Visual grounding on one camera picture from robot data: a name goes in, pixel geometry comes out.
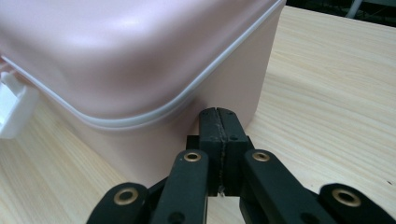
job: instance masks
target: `table surface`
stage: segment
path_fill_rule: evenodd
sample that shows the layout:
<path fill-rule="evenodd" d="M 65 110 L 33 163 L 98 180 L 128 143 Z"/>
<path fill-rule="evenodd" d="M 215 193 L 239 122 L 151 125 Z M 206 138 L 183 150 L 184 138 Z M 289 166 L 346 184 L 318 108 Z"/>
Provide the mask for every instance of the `table surface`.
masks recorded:
<path fill-rule="evenodd" d="M 359 189 L 396 217 L 396 29 L 285 7 L 246 132 L 308 189 Z M 0 223 L 84 223 L 126 179 L 40 103 L 0 141 Z M 243 223 L 210 198 L 207 223 Z"/>

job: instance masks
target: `pink plastic box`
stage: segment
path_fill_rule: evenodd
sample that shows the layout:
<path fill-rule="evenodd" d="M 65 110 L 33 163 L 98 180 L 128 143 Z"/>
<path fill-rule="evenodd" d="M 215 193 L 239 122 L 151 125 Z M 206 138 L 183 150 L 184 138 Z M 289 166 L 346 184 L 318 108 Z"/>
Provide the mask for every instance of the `pink plastic box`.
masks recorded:
<path fill-rule="evenodd" d="M 251 120 L 284 4 L 0 0 L 0 53 L 77 136 L 151 186 L 202 109 Z"/>

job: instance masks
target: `white trim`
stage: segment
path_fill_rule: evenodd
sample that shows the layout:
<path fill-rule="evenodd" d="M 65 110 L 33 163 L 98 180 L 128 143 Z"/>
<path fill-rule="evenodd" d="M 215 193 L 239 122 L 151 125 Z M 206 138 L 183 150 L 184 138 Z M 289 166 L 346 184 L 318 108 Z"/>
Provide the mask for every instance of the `white trim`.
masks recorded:
<path fill-rule="evenodd" d="M 17 66 L 7 57 L 2 58 L 19 72 L 27 76 L 38 88 L 46 91 L 56 101 L 61 103 L 75 115 L 81 117 L 87 123 L 98 126 L 101 128 L 126 128 L 135 125 L 141 125 L 151 120 L 157 119 L 160 116 L 167 114 L 169 111 L 175 109 L 176 106 L 181 104 L 212 72 L 215 70 L 241 43 L 243 43 L 278 7 L 283 5 L 284 0 L 278 0 L 268 10 L 265 11 L 243 34 L 241 34 L 226 50 L 224 50 L 204 71 L 199 74 L 195 80 L 190 83 L 185 90 L 183 90 L 177 97 L 168 102 L 166 105 L 158 107 L 148 113 L 137 115 L 126 119 L 99 119 L 93 118 L 76 110 L 73 106 L 67 103 L 63 98 L 57 95 L 48 87 L 44 86 L 41 82 L 36 80 L 28 72 Z"/>

